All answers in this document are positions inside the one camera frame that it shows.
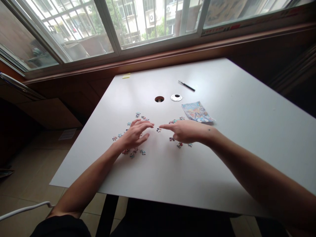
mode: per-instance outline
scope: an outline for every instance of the tree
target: tree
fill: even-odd
[[[161,37],[165,35],[165,18],[162,17],[162,23],[160,25],[156,25],[156,32],[157,32],[157,37]],[[169,28],[166,28],[166,35],[169,33]],[[154,39],[156,37],[155,35],[155,29],[151,31],[151,33],[148,35],[148,39]],[[147,40],[147,34],[144,33],[142,34],[142,39]]]
[[[109,9],[109,13],[110,13],[110,16],[111,16],[111,19],[112,19],[112,22],[113,22],[113,25],[114,25],[114,28],[116,30],[119,30],[121,29],[122,31],[122,34],[126,34],[127,33],[127,30],[126,30],[126,27],[123,23],[123,20],[122,20],[122,15],[119,11],[119,8],[117,6],[117,4],[112,4],[112,0],[106,0],[106,5]]]
[[[114,28],[116,30],[121,29],[121,33],[122,34],[126,34],[127,30],[126,30],[126,27],[125,27],[125,25],[124,25],[124,23],[122,21],[122,15],[119,12],[118,6],[116,4],[113,5],[111,0],[106,0],[106,5],[107,5],[107,7],[109,9],[110,16],[111,16]],[[96,32],[94,32],[94,30],[92,29],[92,32],[94,34],[102,34],[102,33],[104,33],[103,24],[101,22],[101,19],[99,18],[99,15],[98,15],[95,7],[93,5],[90,5],[88,8],[92,12],[90,14],[90,17],[91,17],[93,26],[94,26],[95,31],[96,31]]]

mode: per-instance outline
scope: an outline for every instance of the tiled floor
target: tiled floor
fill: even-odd
[[[13,210],[50,201],[56,204],[66,188],[50,186],[58,167],[66,157],[80,131],[69,140],[58,141],[62,131],[44,131],[12,160],[15,172],[0,181],[0,216]],[[95,236],[106,195],[97,193],[81,219]],[[125,216],[128,198],[119,197],[112,231]],[[0,222],[1,236],[30,236],[38,223],[50,212],[47,206],[24,212]],[[256,219],[240,216],[231,219],[237,237],[261,237]]]

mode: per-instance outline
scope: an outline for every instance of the finger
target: finger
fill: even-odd
[[[132,123],[131,123],[131,127],[133,127],[138,121],[140,121],[141,119],[138,118],[138,119],[135,119]]]
[[[145,123],[145,122],[149,122],[149,121],[145,121],[145,120],[143,120],[143,121],[138,121],[135,125],[139,125],[139,124],[142,124],[142,123]]]
[[[138,139],[136,141],[137,146],[140,146],[141,144],[143,144],[149,137],[149,133],[146,133],[144,136],[142,136],[142,138]]]
[[[173,138],[176,140],[176,141],[179,141],[178,139],[179,139],[179,137],[178,137],[178,135],[177,134],[173,134]]]
[[[163,124],[163,125],[160,125],[159,128],[168,129],[168,130],[171,130],[174,132],[174,130],[173,130],[174,125],[173,124]]]
[[[145,131],[146,128],[154,128],[154,124],[153,123],[142,123],[140,125],[137,126],[138,132],[139,134],[141,134],[143,131]]]

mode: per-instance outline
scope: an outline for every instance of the pen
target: pen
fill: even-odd
[[[182,84],[182,85],[184,85],[184,86],[186,86],[187,88],[189,88],[189,89],[191,89],[191,90],[193,90],[193,91],[195,91],[192,87],[190,87],[190,86],[188,86],[187,84],[185,84],[184,82],[182,82],[182,81],[178,81],[180,84]]]

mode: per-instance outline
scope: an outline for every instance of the white table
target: white table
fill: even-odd
[[[180,102],[170,100],[176,93]],[[156,96],[165,100],[157,103]],[[156,132],[172,119],[187,118],[181,104],[196,101],[224,135],[316,194],[316,119],[227,59],[115,76],[50,184],[69,187],[140,112],[155,123],[140,146],[146,155],[121,154],[100,193],[268,216],[209,148],[194,143],[179,149],[169,141],[171,131]]]

